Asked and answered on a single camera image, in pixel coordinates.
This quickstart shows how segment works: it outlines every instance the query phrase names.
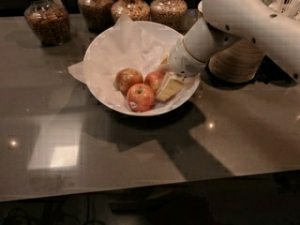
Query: jar of nuts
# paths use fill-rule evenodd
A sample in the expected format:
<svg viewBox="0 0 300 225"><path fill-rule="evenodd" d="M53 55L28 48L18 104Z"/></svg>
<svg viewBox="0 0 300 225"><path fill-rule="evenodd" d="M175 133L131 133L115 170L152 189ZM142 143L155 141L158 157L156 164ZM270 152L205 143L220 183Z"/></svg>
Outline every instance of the jar of nuts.
<svg viewBox="0 0 300 225"><path fill-rule="evenodd" d="M112 5L112 18L116 21L125 12L132 21L149 21L150 7L143 0L118 0Z"/></svg>
<svg viewBox="0 0 300 225"><path fill-rule="evenodd" d="M174 30L181 30L187 16L185 0L153 0L150 5L151 19Z"/></svg>
<svg viewBox="0 0 300 225"><path fill-rule="evenodd" d="M65 43L70 39L70 23L66 8L60 0L30 0L24 12L31 30L47 46Z"/></svg>
<svg viewBox="0 0 300 225"><path fill-rule="evenodd" d="M90 31L100 32L113 24L114 0L78 0L79 10Z"/></svg>

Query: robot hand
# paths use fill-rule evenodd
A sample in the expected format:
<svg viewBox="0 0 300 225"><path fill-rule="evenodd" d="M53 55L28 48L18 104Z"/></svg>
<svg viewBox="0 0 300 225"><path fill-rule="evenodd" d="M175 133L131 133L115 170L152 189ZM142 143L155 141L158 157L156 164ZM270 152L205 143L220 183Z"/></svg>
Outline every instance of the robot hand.
<svg viewBox="0 0 300 225"><path fill-rule="evenodd" d="M202 0L203 17L173 46L170 69L187 77L201 72L217 52L240 38L253 42L289 75L300 72L300 23L262 0Z"/></svg>

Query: countertop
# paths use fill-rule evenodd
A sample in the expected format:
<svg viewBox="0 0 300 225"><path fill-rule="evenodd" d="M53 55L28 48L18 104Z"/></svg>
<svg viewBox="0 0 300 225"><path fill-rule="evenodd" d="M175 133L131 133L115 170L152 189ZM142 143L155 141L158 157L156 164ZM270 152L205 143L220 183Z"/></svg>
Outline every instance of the countertop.
<svg viewBox="0 0 300 225"><path fill-rule="evenodd" d="M126 116L68 73L96 37L70 20L72 39L43 47L23 17L0 18L0 201L300 168L296 81L214 86L204 71L180 108Z"/></svg>

